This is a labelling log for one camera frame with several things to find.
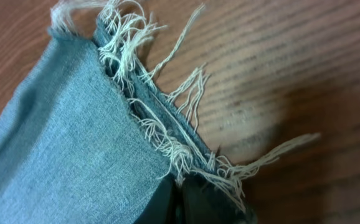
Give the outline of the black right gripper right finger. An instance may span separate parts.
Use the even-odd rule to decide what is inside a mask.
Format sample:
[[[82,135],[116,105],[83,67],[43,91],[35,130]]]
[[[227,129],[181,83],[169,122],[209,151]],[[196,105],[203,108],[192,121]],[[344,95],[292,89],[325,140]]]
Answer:
[[[239,210],[220,190],[200,175],[188,175],[181,187],[181,222],[186,224],[254,224],[255,212]]]

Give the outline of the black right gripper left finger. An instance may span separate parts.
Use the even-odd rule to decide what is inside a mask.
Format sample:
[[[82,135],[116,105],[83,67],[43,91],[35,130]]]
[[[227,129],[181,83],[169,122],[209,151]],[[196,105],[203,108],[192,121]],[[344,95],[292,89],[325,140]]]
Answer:
[[[173,177],[161,180],[151,200],[134,224],[170,224],[174,223],[176,193]]]

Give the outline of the light blue denim jeans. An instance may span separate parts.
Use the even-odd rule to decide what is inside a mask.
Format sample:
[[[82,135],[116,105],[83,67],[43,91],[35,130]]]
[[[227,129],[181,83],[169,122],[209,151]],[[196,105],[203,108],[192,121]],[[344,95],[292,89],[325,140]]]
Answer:
[[[138,1],[59,1],[51,40],[0,115],[0,223],[134,223],[161,180],[200,175],[242,212],[242,182],[305,134],[234,165],[197,134],[209,75],[161,92],[139,49],[160,26]]]

